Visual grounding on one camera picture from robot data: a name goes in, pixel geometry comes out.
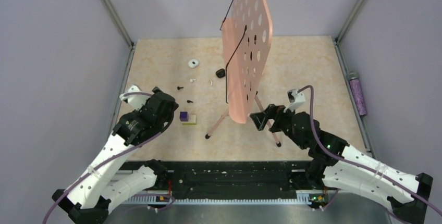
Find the white earbud charging case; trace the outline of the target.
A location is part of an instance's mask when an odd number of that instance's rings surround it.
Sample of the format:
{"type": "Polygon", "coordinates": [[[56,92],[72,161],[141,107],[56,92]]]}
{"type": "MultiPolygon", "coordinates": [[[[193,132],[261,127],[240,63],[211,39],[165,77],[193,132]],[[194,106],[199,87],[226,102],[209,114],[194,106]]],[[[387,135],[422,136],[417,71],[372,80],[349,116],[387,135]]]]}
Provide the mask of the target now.
{"type": "Polygon", "coordinates": [[[196,68],[199,64],[200,64],[200,63],[199,63],[199,61],[198,61],[197,59],[192,59],[192,60],[190,60],[190,61],[188,62],[188,66],[189,66],[191,69],[196,68]]]}

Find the pink music stand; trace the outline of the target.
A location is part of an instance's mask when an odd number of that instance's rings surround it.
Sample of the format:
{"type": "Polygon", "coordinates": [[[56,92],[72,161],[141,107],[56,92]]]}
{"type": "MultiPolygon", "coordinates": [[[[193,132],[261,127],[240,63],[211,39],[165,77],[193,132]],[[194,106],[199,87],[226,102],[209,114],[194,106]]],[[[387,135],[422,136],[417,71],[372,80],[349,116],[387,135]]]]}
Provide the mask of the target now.
{"type": "Polygon", "coordinates": [[[209,139],[226,117],[245,124],[253,106],[264,107],[259,84],[272,45],[273,22],[266,0],[231,0],[220,26],[227,109],[205,135],[209,139]]]}

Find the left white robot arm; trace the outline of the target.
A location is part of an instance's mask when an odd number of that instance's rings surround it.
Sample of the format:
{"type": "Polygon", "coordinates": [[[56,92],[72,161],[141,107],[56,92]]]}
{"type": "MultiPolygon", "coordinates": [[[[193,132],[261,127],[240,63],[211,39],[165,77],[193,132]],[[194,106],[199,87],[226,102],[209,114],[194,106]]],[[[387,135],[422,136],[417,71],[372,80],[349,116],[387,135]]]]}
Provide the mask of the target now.
{"type": "Polygon", "coordinates": [[[123,179],[111,180],[137,149],[169,128],[178,103],[158,87],[146,93],[133,85],[119,97],[133,110],[119,118],[99,154],[82,175],[68,188],[54,192],[54,204],[46,213],[44,223],[55,207],[60,207],[74,223],[104,223],[116,207],[140,191],[166,185],[167,168],[156,159],[144,162],[123,179]]]}

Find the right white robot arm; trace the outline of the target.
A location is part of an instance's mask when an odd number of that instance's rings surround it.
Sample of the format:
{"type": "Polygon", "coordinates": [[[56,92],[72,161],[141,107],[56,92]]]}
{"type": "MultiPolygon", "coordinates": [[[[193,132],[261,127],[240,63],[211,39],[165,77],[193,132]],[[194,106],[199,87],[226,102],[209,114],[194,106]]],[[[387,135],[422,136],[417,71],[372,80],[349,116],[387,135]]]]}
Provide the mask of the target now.
{"type": "Polygon", "coordinates": [[[273,120],[270,132],[282,132],[312,158],[304,182],[313,189],[336,188],[381,204],[408,223],[424,223],[433,178],[411,175],[365,155],[344,139],[320,129],[306,112],[295,113],[270,104],[250,114],[258,130],[273,120]]]}

